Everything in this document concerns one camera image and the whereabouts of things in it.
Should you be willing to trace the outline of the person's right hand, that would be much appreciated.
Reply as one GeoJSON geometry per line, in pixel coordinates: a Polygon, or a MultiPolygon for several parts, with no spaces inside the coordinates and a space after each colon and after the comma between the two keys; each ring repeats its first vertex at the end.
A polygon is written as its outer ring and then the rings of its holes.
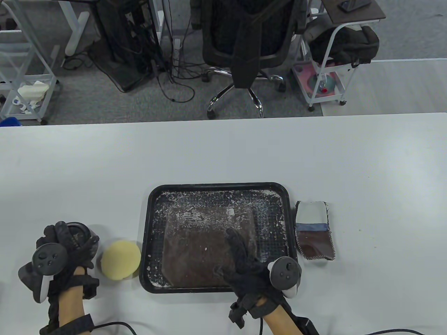
{"type": "Polygon", "coordinates": [[[228,228],[225,239],[234,260],[234,269],[218,266],[214,274],[222,278],[238,297],[230,307],[229,319],[242,329],[243,317],[248,312],[254,319],[259,319],[281,306],[287,315],[291,315],[291,307],[284,295],[270,282],[267,266],[249,253],[241,234],[234,228],[228,228]]]}

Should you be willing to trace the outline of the person's left hand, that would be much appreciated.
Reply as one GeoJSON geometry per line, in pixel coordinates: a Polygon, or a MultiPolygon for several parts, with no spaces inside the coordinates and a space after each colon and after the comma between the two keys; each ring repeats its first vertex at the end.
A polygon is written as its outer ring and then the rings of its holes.
{"type": "Polygon", "coordinates": [[[92,269],[99,236],[80,222],[59,221],[45,227],[36,241],[36,250],[29,263],[20,267],[18,277],[32,292],[36,303],[58,297],[61,292],[83,286],[86,298],[96,294],[99,285],[90,275],[75,279],[78,267],[92,269]]]}

